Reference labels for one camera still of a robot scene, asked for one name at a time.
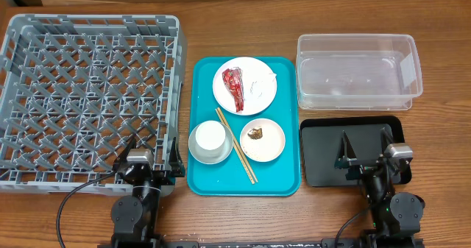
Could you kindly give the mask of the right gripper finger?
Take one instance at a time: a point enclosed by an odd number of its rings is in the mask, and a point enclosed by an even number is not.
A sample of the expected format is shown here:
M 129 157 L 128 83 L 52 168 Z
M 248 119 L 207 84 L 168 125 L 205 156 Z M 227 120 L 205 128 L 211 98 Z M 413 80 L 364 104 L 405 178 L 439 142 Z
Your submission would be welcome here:
M 342 132 L 341 143 L 338 153 L 339 160 L 356 159 L 356 154 L 345 131 Z
M 391 136 L 391 134 L 386 130 L 385 127 L 380 130 L 380 139 L 381 139 L 382 153 L 386 154 L 387 147 L 390 144 L 394 143 L 394 139 Z

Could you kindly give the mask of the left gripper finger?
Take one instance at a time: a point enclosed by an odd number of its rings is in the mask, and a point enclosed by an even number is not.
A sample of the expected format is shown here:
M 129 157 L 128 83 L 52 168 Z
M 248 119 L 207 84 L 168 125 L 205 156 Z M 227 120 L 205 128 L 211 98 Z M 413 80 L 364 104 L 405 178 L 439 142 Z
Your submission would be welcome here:
M 132 136 L 131 139 L 129 139 L 128 144 L 124 148 L 124 150 L 120 153 L 120 155 L 116 158 L 117 163 L 123 163 L 127 160 L 127 156 L 130 153 L 132 149 L 135 148 L 136 146 L 136 137 Z
M 183 171 L 184 165 L 180 155 L 178 140 L 176 137 L 173 138 L 171 142 L 170 155 L 169 155 L 169 165 L 172 171 Z

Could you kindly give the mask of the grey bowl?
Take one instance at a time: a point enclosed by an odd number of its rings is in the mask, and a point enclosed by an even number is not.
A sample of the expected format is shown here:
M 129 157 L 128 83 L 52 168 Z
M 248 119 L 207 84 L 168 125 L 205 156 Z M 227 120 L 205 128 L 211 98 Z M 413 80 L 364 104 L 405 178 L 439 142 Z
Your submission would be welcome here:
M 213 164 L 217 164 L 224 161 L 233 150 L 233 139 L 232 139 L 231 132 L 228 130 L 226 126 L 222 124 L 222 126 L 225 129 L 225 134 L 226 134 L 224 143 L 217 150 L 208 151 L 208 150 L 202 149 L 196 143 L 196 129 L 198 126 L 199 125 L 197 125 L 192 130 L 188 139 L 188 149 L 191 156 L 195 158 L 198 162 L 203 163 L 203 164 L 208 164 L 208 165 L 213 165 Z

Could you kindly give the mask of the white cup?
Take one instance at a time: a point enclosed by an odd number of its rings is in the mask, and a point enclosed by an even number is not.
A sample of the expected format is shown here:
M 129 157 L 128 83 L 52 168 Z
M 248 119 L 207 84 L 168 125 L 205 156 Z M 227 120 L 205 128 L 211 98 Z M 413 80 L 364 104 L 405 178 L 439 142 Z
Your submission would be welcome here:
M 225 137 L 225 129 L 217 121 L 202 122 L 196 129 L 196 143 L 204 150 L 217 150 Z

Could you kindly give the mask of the brown food scrap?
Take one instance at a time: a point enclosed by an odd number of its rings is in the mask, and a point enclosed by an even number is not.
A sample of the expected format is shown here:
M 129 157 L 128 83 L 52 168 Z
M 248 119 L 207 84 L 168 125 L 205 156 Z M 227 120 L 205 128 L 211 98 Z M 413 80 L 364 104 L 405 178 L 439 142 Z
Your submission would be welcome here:
M 263 130 L 261 127 L 255 127 L 248 130 L 247 135 L 253 140 L 258 140 L 263 137 Z

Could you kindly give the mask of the small pink plate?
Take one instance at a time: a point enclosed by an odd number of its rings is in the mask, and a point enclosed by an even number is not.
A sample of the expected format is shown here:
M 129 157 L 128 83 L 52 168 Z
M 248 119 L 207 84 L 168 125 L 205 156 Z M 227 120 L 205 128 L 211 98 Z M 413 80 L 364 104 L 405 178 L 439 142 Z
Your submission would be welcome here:
M 255 127 L 261 127 L 263 130 L 263 137 L 258 140 L 253 140 L 247 135 L 248 130 Z M 278 147 L 280 156 L 286 144 L 286 137 L 280 125 L 267 118 L 257 118 L 247 123 L 241 131 L 239 140 L 244 154 L 244 147 L 246 146 L 267 146 L 271 148 Z

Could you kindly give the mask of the red snack wrapper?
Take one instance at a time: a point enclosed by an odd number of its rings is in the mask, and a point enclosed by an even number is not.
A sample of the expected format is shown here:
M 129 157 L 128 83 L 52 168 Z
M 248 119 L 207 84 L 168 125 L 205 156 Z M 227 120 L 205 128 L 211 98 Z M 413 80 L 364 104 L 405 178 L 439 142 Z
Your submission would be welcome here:
M 222 72 L 224 86 L 232 95 L 235 102 L 235 111 L 244 109 L 244 90 L 242 83 L 242 70 L 239 67 L 228 68 Z

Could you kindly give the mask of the white rice pile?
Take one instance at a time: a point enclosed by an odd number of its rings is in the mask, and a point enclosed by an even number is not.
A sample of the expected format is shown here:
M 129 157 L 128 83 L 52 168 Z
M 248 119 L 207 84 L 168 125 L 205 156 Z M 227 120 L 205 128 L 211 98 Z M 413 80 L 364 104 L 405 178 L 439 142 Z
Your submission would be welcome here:
M 271 148 L 267 146 L 246 146 L 244 147 L 244 152 L 246 156 L 258 162 L 272 161 L 280 154 L 280 150 L 278 147 Z

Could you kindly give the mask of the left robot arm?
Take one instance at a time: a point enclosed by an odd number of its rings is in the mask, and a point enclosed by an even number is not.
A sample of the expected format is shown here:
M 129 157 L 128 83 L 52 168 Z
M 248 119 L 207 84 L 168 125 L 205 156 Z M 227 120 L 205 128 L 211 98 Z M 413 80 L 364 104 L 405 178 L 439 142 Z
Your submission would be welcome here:
M 118 199 L 112 206 L 114 232 L 111 247 L 165 247 L 161 235 L 155 232 L 162 189 L 174 186 L 178 177 L 185 176 L 185 167 L 178 141 L 171 142 L 168 170 L 154 170 L 154 157 L 149 149 L 138 149 L 136 138 L 113 163 L 113 170 L 132 186 L 132 193 Z

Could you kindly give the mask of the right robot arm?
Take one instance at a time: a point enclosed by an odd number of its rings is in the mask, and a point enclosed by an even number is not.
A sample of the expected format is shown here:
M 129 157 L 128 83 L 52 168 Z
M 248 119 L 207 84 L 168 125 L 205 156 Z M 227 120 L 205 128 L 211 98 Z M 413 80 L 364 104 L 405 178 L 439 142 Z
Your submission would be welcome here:
M 345 132 L 342 133 L 337 161 L 334 167 L 346 169 L 347 180 L 362 184 L 368 206 L 345 222 L 336 234 L 333 246 L 344 247 L 423 247 L 423 241 L 414 237 L 420 231 L 425 201 L 408 192 L 397 193 L 393 176 L 405 171 L 413 159 L 411 147 L 394 142 L 393 137 L 380 131 L 383 151 L 368 160 L 359 160 Z M 341 239 L 341 234 L 352 222 L 371 213 L 373 228 L 364 230 L 357 239 Z

